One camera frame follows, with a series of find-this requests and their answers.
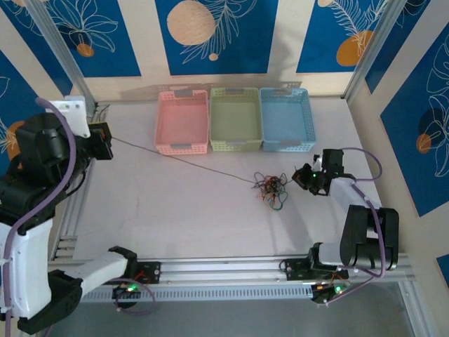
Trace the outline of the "pink plastic basket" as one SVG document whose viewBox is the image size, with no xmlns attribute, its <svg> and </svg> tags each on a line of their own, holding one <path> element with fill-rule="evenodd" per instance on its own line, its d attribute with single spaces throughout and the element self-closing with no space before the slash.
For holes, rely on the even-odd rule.
<svg viewBox="0 0 449 337">
<path fill-rule="evenodd" d="M 158 98 L 154 146 L 162 155 L 208 152 L 209 109 L 205 90 L 163 91 Z"/>
</svg>

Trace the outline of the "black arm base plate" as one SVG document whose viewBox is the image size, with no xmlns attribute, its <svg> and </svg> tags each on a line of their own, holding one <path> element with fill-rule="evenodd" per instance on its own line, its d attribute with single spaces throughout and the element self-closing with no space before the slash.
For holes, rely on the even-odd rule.
<svg viewBox="0 0 449 337">
<path fill-rule="evenodd" d="M 310 263 L 306 258 L 288 258 L 279 263 L 280 271 L 288 281 L 304 281 L 311 279 Z"/>
<path fill-rule="evenodd" d="M 137 264 L 137 274 L 134 278 L 141 284 L 158 284 L 161 276 L 161 262 L 141 261 Z"/>
</svg>

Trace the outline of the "blue plastic basket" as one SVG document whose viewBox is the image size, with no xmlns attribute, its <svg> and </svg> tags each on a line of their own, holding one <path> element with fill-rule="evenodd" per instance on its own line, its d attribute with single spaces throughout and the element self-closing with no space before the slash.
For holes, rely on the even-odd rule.
<svg viewBox="0 0 449 337">
<path fill-rule="evenodd" d="M 305 88 L 261 88 L 262 149 L 308 152 L 316 143 L 314 117 Z"/>
</svg>

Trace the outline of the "green plastic basket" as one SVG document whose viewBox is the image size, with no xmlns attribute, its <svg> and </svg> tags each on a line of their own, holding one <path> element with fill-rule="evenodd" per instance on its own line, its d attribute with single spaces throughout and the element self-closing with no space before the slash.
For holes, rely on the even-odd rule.
<svg viewBox="0 0 449 337">
<path fill-rule="evenodd" d="M 213 151 L 260 149 L 263 132 L 258 88 L 213 88 L 209 110 L 209 141 Z"/>
</svg>

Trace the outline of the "aluminium frame beam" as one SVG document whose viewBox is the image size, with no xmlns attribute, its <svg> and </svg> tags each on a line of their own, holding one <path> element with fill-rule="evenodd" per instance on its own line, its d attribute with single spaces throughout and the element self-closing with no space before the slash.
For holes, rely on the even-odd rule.
<svg viewBox="0 0 449 337">
<path fill-rule="evenodd" d="M 287 258 L 305 256 L 259 256 L 238 258 L 156 258 L 161 262 L 160 284 L 226 284 L 284 282 L 286 274 L 279 267 Z M 49 270 L 74 270 L 87 261 L 58 258 L 50 261 Z M 415 273 L 406 254 L 399 254 L 399 264 L 374 282 L 414 281 Z M 349 270 L 350 282 L 362 282 L 370 276 L 361 270 Z"/>
</svg>

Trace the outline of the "circuit board with green light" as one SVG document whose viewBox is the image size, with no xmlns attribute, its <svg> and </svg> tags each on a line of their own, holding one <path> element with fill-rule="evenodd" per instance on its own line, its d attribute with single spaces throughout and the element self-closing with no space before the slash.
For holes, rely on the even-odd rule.
<svg viewBox="0 0 449 337">
<path fill-rule="evenodd" d="M 340 280 L 339 282 L 330 282 L 325 284 L 313 285 L 311 301 L 317 305 L 327 305 L 336 296 L 341 295 L 351 286 L 347 280 Z"/>
<path fill-rule="evenodd" d="M 112 299 L 135 299 L 141 296 L 143 286 L 135 280 L 113 279 L 108 282 L 112 286 Z"/>
</svg>

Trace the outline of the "blue floral wall poster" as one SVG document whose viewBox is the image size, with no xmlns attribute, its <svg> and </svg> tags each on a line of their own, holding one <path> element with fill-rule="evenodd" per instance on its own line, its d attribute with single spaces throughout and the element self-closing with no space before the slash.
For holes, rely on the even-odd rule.
<svg viewBox="0 0 449 337">
<path fill-rule="evenodd" d="M 368 70 L 366 85 L 373 95 L 393 97 L 449 23 L 449 0 L 416 1 L 422 10 L 404 19 L 412 20 L 412 29 L 394 25 Z"/>
<path fill-rule="evenodd" d="M 389 0 L 315 0 L 298 73 L 351 72 Z"/>
<path fill-rule="evenodd" d="M 441 274 L 443 278 L 449 282 L 449 254 L 445 254 L 444 256 L 439 256 L 436 259 L 438 266 L 440 268 Z"/>
<path fill-rule="evenodd" d="M 449 201 L 449 30 L 381 114 L 419 216 Z"/>
<path fill-rule="evenodd" d="M 73 84 L 26 9 L 23 0 L 0 0 L 0 9 L 16 28 L 59 92 L 62 95 L 69 95 Z"/>
<path fill-rule="evenodd" d="M 155 0 L 172 76 L 265 74 L 279 0 Z"/>
<path fill-rule="evenodd" d="M 45 7 L 85 77 L 139 77 L 118 0 L 48 0 Z"/>
<path fill-rule="evenodd" d="M 0 51 L 0 176 L 20 153 L 15 131 L 30 117 L 44 112 L 37 94 Z"/>
</svg>

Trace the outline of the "aluminium frame post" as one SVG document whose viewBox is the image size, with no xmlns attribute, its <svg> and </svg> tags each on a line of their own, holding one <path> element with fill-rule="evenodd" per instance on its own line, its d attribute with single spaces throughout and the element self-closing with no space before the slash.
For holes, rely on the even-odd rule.
<svg viewBox="0 0 449 337">
<path fill-rule="evenodd" d="M 369 69 L 389 36 L 391 29 L 395 25 L 396 19 L 401 13 L 406 0 L 388 0 L 386 8 L 380 17 L 368 45 L 363 52 L 358 65 L 352 74 L 352 77 L 342 96 L 347 103 L 355 96 L 357 88 L 363 83 Z"/>
<path fill-rule="evenodd" d="M 53 19 L 46 10 L 46 7 L 40 0 L 23 1 L 28 13 L 39 28 L 40 33 L 51 48 L 66 75 L 85 98 L 87 113 L 93 114 L 97 106 L 95 98 L 85 82 L 82 71 L 76 63 L 76 60 L 62 38 L 57 26 L 53 22 Z"/>
<path fill-rule="evenodd" d="M 398 283 L 415 337 L 436 337 L 434 323 L 416 281 Z"/>
</svg>

